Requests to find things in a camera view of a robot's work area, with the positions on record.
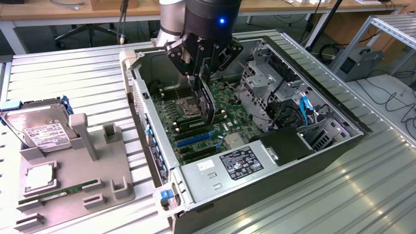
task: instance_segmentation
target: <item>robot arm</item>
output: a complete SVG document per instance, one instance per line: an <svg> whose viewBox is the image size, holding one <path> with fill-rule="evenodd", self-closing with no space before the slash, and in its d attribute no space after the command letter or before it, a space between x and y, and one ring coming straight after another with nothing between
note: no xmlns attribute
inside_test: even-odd
<svg viewBox="0 0 416 234"><path fill-rule="evenodd" d="M182 31L178 39L166 40L168 57L184 76L188 76L193 96L201 110L201 118L212 123L214 105L208 89L209 76L222 71L238 53L241 45L232 37L241 0L185 0ZM176 13L161 11L161 31L177 37L181 21ZM166 29L177 24L176 32Z"/></svg>

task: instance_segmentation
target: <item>power supply label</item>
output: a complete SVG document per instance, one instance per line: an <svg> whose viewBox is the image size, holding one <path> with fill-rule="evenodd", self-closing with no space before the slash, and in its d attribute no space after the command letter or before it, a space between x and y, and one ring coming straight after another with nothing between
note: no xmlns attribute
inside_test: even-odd
<svg viewBox="0 0 416 234"><path fill-rule="evenodd" d="M220 156L220 159L233 180L238 180L262 169L249 146Z"/></svg>
<svg viewBox="0 0 416 234"><path fill-rule="evenodd" d="M60 123L26 128L24 132L38 149L46 149L69 143L68 135Z"/></svg>

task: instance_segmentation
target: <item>green circuit board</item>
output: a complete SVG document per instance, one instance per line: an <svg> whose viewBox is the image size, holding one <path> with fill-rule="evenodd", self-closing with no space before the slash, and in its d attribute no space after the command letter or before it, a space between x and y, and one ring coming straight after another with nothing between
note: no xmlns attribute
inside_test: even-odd
<svg viewBox="0 0 416 234"><path fill-rule="evenodd" d="M213 119L213 124L208 126L205 126L204 122L200 120L198 111L194 110L196 106L193 105L192 96L184 97L181 95L178 96L180 98L176 97L170 100L162 100L161 96L152 97L158 118L181 165L230 149L224 141L226 135L238 133L242 140L248 142L250 137L260 134L254 122L249 119L249 114L237 103L238 97L234 96L230 87L222 82L213 81L209 83L209 90L217 114ZM182 132L177 132L178 126L173 125L176 121L188 121L181 124L181 128L192 128L192 130L204 131L204 133L176 140L178 135L182 134ZM206 133L210 134L209 139L194 142L184 147L177 147L177 142L192 139ZM209 148L214 148L214 150L210 150L209 153L200 154Z"/></svg>

